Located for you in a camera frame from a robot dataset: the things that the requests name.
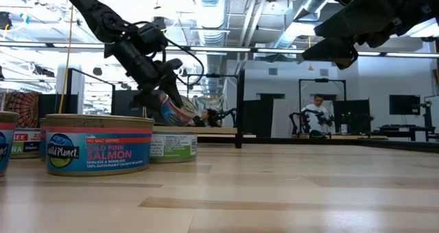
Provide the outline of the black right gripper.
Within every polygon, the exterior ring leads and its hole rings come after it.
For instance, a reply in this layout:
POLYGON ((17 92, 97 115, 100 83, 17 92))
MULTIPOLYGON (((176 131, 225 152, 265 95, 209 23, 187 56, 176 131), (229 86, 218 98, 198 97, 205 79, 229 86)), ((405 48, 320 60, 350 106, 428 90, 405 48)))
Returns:
POLYGON ((376 48, 391 36, 402 36, 413 26, 439 17, 439 0, 335 1, 344 8, 314 28, 325 39, 301 56, 308 61, 332 62, 339 70, 358 59, 353 43, 376 48))

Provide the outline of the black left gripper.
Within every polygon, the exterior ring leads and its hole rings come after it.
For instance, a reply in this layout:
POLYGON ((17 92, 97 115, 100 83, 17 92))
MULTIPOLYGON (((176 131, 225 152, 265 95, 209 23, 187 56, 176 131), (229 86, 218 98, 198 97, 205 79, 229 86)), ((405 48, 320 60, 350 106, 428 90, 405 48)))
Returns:
POLYGON ((182 66, 178 58, 161 62, 142 54, 130 40, 104 45, 104 57, 114 56, 142 90, 128 104, 130 109, 146 107, 159 112, 162 106, 161 95, 164 91, 177 108, 183 102, 176 85, 177 75, 174 72, 182 66))

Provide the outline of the Wild Planet pink salmon can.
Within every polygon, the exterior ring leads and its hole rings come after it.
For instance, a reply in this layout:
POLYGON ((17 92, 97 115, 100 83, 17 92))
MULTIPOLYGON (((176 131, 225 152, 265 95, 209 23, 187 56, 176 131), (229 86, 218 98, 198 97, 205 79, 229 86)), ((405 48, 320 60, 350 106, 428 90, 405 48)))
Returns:
POLYGON ((160 110, 152 110, 150 113, 157 124, 184 127, 197 114, 195 106, 185 96, 180 96, 183 102, 181 108, 178 108, 171 98, 161 90, 158 91, 158 97, 161 103, 160 110))
POLYGON ((47 144, 46 144, 46 118, 40 119, 40 148, 39 148, 39 154, 40 154, 40 160, 42 162, 46 162, 46 150, 47 150, 47 144))
POLYGON ((0 111, 0 177, 5 175, 8 167, 18 118, 18 113, 0 111))
POLYGON ((133 116, 48 114, 46 165, 51 175, 134 173, 150 165, 154 120, 133 116))

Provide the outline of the Bumble Bee light tuna can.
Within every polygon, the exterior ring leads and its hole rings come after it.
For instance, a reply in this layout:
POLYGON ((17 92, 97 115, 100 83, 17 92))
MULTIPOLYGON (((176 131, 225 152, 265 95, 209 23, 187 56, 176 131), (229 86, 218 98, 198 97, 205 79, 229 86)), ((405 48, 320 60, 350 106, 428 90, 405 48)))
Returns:
POLYGON ((195 132, 153 132, 151 163, 190 162, 197 158, 198 134, 195 132))
POLYGON ((40 129, 16 128, 12 144, 11 159, 40 157, 40 129))

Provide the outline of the wooden shelf board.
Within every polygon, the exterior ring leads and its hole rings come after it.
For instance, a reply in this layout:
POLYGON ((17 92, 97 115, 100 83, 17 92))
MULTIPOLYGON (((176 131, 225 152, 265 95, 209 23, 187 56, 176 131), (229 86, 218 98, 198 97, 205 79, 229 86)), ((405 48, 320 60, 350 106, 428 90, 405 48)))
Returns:
POLYGON ((233 127, 176 127, 176 126, 154 126, 155 132, 193 132, 204 135, 227 135, 235 137, 238 134, 237 128, 233 127))

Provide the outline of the long strip light bar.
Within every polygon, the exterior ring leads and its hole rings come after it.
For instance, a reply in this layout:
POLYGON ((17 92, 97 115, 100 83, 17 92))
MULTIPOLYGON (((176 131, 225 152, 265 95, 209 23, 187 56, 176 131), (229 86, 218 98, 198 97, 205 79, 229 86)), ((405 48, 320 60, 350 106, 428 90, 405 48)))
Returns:
MULTIPOLYGON (((8 42, 0 41, 0 47, 13 47, 13 48, 51 48, 51 49, 94 49, 103 50, 104 44, 95 43, 44 43, 44 42, 8 42)), ((217 53, 278 53, 278 54, 301 54, 304 49, 271 49, 271 48, 257 48, 257 47, 191 47, 182 46, 182 49, 170 46, 165 49, 166 51, 195 51, 195 52, 217 52, 217 53)), ((389 58, 425 58, 425 59, 439 59, 439 53, 413 53, 413 52, 379 52, 379 51, 359 51, 359 56, 379 56, 389 58)))

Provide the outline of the person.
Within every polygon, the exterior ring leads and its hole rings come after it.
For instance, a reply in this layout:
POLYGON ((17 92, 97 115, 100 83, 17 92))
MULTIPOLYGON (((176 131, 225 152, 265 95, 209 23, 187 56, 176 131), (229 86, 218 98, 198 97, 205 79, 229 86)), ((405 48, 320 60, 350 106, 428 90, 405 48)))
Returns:
POLYGON ((201 126, 202 127, 221 127, 217 120, 217 110, 205 109, 201 114, 201 126))
POLYGON ((309 131, 317 130, 328 134, 331 132, 331 123, 329 120, 329 111, 323 106, 324 97, 314 95, 313 103, 306 105, 301 109, 304 114, 302 124, 309 126, 309 131))

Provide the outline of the black partition panel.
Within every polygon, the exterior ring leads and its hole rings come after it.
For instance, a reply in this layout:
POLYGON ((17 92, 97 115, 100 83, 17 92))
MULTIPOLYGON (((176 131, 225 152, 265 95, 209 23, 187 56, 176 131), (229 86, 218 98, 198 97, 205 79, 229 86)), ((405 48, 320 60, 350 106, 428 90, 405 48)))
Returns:
POLYGON ((370 102, 368 99, 333 102, 335 131, 340 133, 341 124, 348 126, 350 134, 365 134, 371 131, 370 102))
POLYGON ((274 95, 261 94, 258 100, 244 101, 243 131, 258 138, 270 138, 272 133, 274 95))

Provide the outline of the black background desk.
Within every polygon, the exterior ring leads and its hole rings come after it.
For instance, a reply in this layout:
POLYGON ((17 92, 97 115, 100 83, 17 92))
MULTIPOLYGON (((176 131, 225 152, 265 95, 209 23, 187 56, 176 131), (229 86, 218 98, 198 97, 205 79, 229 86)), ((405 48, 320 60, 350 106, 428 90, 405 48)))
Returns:
POLYGON ((408 138, 410 141, 416 142, 416 133, 422 132, 425 141, 439 140, 439 133, 434 133, 435 127, 421 127, 416 125, 383 125, 374 130, 374 134, 387 136, 388 138, 408 138))

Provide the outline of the black background robot arms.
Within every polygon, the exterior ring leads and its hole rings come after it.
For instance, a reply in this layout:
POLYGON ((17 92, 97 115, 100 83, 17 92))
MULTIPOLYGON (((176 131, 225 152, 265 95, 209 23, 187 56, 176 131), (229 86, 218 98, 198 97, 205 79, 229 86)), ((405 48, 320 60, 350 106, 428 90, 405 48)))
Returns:
MULTIPOLYGON (((304 116, 304 114, 302 112, 293 112, 289 115, 289 119, 292 122, 293 125, 293 130, 292 130, 292 135, 297 135, 299 136, 301 132, 304 132, 305 134, 308 134, 309 138, 313 138, 313 139, 325 139, 326 138, 326 134, 323 132, 319 132, 317 130, 313 130, 313 131, 309 131, 309 126, 308 125, 303 125, 302 124, 302 117, 304 116)), ((329 115, 329 120, 328 122, 331 123, 331 126, 334 122, 334 116, 333 115, 329 115)))

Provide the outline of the patterned red tapestry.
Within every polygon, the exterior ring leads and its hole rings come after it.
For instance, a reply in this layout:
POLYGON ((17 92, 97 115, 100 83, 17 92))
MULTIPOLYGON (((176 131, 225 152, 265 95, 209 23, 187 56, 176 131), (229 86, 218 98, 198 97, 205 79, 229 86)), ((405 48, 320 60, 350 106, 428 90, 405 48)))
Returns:
POLYGON ((18 128, 38 127, 38 93, 7 93, 4 111, 19 114, 16 126, 18 128))

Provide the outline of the black background stand frame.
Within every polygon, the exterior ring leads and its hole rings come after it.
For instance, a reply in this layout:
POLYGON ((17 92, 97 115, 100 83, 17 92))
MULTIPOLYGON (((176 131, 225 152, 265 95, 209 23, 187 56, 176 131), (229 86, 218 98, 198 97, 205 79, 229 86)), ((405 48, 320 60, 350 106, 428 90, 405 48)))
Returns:
MULTIPOLYGON (((329 111, 329 115, 333 115, 333 101, 337 98, 336 94, 331 94, 328 93, 325 90, 322 90, 321 88, 317 88, 317 89, 312 89, 311 90, 311 103, 307 103, 304 102, 302 100, 302 91, 308 86, 308 84, 302 86, 303 82, 313 82, 314 84, 328 84, 329 82, 332 82, 333 84, 335 84, 335 86, 342 90, 343 92, 343 100, 346 101, 347 100, 347 96, 346 96, 346 81, 342 80, 342 79, 328 79, 328 78, 316 78, 316 79, 299 79, 298 80, 298 101, 299 101, 299 111, 301 111, 301 109, 303 107, 305 107, 308 104, 313 103, 313 98, 314 95, 322 95, 324 97, 324 102, 323 102, 323 106, 329 111)), ((334 134, 335 133, 335 120, 331 126, 331 132, 328 134, 334 134)))

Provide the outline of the black metal shelf frame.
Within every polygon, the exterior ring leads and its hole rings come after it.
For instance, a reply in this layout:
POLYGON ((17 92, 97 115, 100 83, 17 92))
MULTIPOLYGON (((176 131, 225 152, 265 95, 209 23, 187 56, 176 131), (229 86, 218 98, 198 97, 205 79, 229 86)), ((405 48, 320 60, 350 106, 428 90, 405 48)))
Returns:
MULTIPOLYGON (((85 73, 78 69, 68 68, 64 72, 64 77, 66 78, 67 82, 64 86, 65 91, 65 97, 67 98, 67 101, 65 102, 65 113, 71 114, 73 112, 74 107, 71 106, 71 96, 72 96, 72 85, 73 85, 73 73, 79 73, 86 77, 90 77, 94 80, 101 81, 104 84, 108 84, 112 87, 111 90, 111 103, 110 103, 110 114, 114 115, 116 113, 116 107, 115 107, 115 92, 116 92, 116 85, 113 83, 110 83, 106 80, 100 79, 98 77, 95 77, 94 75, 90 75, 88 73, 85 73)), ((188 74, 187 79, 189 79, 191 76, 198 76, 201 79, 203 77, 205 78, 229 78, 233 77, 235 78, 235 87, 236 87, 236 94, 237 94, 237 100, 236 100, 236 107, 235 107, 235 119, 233 121, 233 129, 235 132, 231 136, 230 140, 226 141, 226 143, 234 143, 235 147, 240 149, 242 148, 242 144, 244 143, 244 93, 245 93, 245 77, 246 73, 242 69, 238 72, 237 75, 223 75, 223 74, 217 74, 217 73, 207 73, 207 74, 188 74)))

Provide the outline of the black wall monitor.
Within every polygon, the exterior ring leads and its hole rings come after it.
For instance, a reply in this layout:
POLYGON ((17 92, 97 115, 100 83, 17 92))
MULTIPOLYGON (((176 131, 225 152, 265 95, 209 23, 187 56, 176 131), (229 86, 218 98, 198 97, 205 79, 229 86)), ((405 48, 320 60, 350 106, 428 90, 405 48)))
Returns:
POLYGON ((391 115, 419 115, 419 95, 390 95, 389 109, 391 115))

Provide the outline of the silver ribbed ceiling duct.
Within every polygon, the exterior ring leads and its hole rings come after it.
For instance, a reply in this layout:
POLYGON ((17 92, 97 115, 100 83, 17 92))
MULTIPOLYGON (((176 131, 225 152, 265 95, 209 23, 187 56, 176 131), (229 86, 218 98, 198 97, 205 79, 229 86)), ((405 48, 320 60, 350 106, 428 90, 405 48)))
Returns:
MULTIPOLYGON (((194 0, 200 45, 207 47, 223 47, 226 33, 223 28, 226 23, 228 0, 194 0)), ((206 73, 220 74, 222 65, 221 55, 206 55, 206 73)), ((203 78, 206 82, 205 95, 216 97, 222 91, 222 79, 203 78)))

